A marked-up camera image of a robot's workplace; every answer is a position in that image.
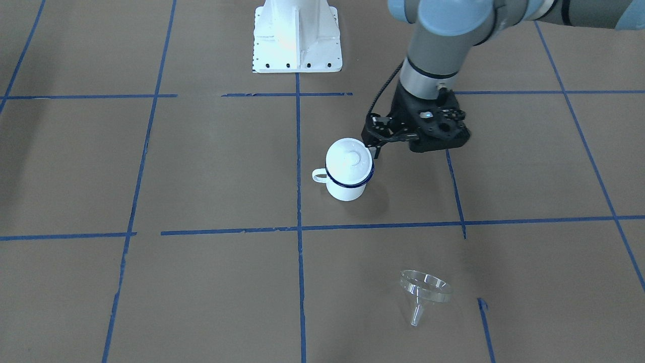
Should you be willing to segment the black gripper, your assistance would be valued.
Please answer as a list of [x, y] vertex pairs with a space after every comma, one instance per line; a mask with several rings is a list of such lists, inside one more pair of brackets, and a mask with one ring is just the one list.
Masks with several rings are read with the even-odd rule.
[[403, 105], [405, 89], [400, 82], [394, 93], [390, 112], [382, 116], [373, 112], [374, 106], [385, 90], [385, 85], [374, 97], [365, 117], [365, 124], [361, 132], [361, 140], [368, 148], [372, 148], [372, 158], [378, 159], [380, 148], [387, 143], [408, 142], [409, 149], [420, 150], [422, 146], [421, 133], [413, 123], [407, 108]]

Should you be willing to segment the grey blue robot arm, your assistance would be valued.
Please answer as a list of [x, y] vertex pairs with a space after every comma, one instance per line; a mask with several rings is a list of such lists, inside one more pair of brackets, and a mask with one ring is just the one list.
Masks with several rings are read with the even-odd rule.
[[368, 110], [361, 138], [373, 158], [387, 143], [412, 152], [463, 147], [465, 126], [454, 85], [469, 51], [523, 21], [566, 27], [643, 29], [643, 1], [389, 1], [394, 18], [415, 26], [390, 111]]

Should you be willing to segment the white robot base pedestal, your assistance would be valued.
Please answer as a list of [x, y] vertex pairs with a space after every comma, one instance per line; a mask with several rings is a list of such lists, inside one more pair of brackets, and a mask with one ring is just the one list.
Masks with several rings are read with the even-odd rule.
[[254, 12], [252, 71], [339, 72], [343, 68], [336, 7], [327, 1], [265, 1]]

